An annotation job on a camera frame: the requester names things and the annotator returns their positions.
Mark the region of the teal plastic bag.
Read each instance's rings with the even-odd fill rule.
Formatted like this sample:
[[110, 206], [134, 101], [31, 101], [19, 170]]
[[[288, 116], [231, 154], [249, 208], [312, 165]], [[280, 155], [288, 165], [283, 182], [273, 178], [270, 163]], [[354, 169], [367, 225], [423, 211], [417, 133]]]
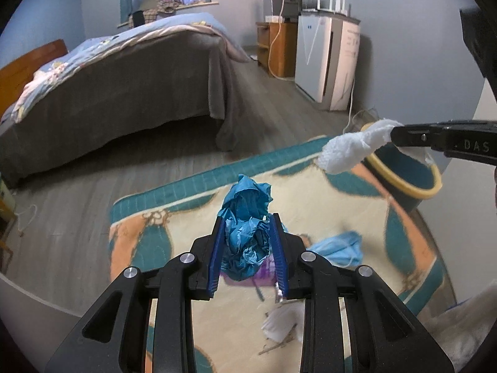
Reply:
[[269, 204], [271, 185], [245, 174], [230, 188], [218, 212], [225, 224], [221, 271], [244, 281], [256, 275], [271, 255]]

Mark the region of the white tissue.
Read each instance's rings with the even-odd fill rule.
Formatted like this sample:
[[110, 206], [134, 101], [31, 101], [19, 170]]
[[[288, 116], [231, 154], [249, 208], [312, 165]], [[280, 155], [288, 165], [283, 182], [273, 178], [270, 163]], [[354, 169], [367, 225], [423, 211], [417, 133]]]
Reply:
[[393, 129], [402, 126], [396, 120], [379, 120], [364, 131], [336, 136], [324, 145], [315, 164], [329, 174], [348, 171], [377, 149], [390, 143]]

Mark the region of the yellow rimmed teal trash bin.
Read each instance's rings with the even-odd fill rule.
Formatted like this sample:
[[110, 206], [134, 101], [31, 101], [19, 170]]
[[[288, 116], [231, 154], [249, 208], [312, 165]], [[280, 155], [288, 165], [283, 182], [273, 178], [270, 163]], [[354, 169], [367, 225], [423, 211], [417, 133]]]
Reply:
[[392, 143], [380, 147], [362, 163], [407, 213], [435, 197], [442, 188], [441, 173], [435, 163], [420, 163]]

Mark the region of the purple plastic wrapper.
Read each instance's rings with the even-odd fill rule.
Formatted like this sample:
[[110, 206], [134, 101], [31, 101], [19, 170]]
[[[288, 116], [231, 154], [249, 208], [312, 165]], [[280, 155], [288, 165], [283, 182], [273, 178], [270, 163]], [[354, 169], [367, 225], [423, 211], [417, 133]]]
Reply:
[[250, 278], [245, 280], [233, 280], [227, 274], [221, 273], [225, 283], [231, 286], [241, 287], [269, 287], [276, 283], [276, 268], [272, 257], [268, 257], [260, 265], [259, 270]]

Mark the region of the teal orange patterned blanket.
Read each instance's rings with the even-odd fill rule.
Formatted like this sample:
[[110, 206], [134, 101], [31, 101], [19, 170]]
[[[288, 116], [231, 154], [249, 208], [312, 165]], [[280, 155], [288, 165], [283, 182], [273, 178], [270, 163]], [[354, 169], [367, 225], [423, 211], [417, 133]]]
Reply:
[[[138, 372], [450, 372], [418, 320], [444, 269], [414, 222], [369, 170], [331, 175], [315, 161], [324, 139], [226, 165], [113, 205], [110, 279], [123, 310], [137, 301]], [[206, 289], [214, 227], [245, 174], [271, 185], [284, 230], [288, 297], [269, 287]], [[362, 264], [332, 265], [308, 248], [348, 231]], [[279, 303], [305, 303], [303, 342], [262, 331]]]

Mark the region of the white air purifier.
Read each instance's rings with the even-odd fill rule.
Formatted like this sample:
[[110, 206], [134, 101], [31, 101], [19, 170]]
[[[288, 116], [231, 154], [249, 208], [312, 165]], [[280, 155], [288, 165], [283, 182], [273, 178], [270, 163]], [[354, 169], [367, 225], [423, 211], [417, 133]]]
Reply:
[[347, 109], [360, 42], [358, 19], [332, 13], [304, 13], [298, 19], [295, 84], [319, 109]]

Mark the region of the bed with grey cover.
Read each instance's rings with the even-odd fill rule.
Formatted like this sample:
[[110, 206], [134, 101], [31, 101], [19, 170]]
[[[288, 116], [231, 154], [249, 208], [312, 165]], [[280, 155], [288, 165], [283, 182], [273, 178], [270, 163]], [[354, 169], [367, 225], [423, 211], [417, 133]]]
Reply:
[[118, 137], [208, 115], [217, 147], [232, 151], [244, 110], [236, 62], [249, 57], [224, 36], [182, 30], [125, 47], [78, 70], [1, 125], [1, 175], [10, 185], [71, 162]]

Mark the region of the wooden tv cabinet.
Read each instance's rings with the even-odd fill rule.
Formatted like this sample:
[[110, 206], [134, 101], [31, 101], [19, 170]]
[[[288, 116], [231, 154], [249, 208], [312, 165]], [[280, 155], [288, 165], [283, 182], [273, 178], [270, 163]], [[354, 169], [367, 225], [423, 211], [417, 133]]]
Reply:
[[258, 64], [271, 76], [294, 77], [297, 57], [297, 24], [259, 22], [256, 26]]

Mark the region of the white wifi router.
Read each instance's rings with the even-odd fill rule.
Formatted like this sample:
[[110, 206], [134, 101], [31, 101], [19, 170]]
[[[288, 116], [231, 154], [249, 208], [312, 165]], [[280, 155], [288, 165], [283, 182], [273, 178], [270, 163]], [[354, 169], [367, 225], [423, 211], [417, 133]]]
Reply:
[[305, 5], [302, 14], [332, 14], [349, 18], [346, 0], [315, 0], [315, 5]]

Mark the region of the wooden bedside shelf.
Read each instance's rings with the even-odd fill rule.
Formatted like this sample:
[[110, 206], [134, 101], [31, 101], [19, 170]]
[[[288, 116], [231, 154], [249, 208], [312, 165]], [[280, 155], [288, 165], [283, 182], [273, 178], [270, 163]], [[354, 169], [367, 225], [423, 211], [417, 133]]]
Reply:
[[8, 265], [10, 264], [13, 258], [13, 250], [7, 245], [7, 237], [9, 233], [12, 231], [12, 228], [17, 221], [18, 217], [15, 214], [16, 209], [16, 201], [13, 197], [12, 193], [8, 189], [7, 185], [1, 180], [1, 196], [0, 196], [0, 205], [1, 205], [1, 272], [4, 273], [7, 271]]

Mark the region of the light blue floral quilt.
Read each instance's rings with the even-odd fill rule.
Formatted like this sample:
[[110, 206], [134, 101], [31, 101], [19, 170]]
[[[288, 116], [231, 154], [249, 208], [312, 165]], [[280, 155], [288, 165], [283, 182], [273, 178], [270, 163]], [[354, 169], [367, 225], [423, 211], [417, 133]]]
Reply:
[[66, 55], [37, 67], [34, 69], [33, 80], [27, 83], [20, 97], [2, 113], [2, 121], [13, 120], [19, 123], [39, 100], [90, 64], [145, 41], [185, 31], [219, 36], [225, 42], [229, 58], [241, 63], [249, 61], [244, 49], [211, 14], [174, 15], [117, 35], [87, 39]]

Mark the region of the clothes pile on sill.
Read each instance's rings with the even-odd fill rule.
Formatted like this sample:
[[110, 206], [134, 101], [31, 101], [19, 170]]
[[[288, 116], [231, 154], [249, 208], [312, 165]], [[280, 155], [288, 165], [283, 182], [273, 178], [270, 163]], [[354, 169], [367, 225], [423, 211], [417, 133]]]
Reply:
[[167, 18], [174, 15], [180, 5], [180, 0], [141, 0], [138, 10], [129, 15], [128, 27], [131, 29]]

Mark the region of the wooden headboard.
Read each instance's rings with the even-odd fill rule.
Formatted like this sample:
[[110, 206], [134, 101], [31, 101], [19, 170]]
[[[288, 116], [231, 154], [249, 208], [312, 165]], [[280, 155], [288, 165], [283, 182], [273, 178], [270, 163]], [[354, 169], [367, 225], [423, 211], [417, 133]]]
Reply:
[[56, 39], [33, 49], [3, 67], [0, 71], [1, 115], [17, 101], [25, 85], [33, 80], [35, 71], [67, 53], [65, 42], [62, 39]]

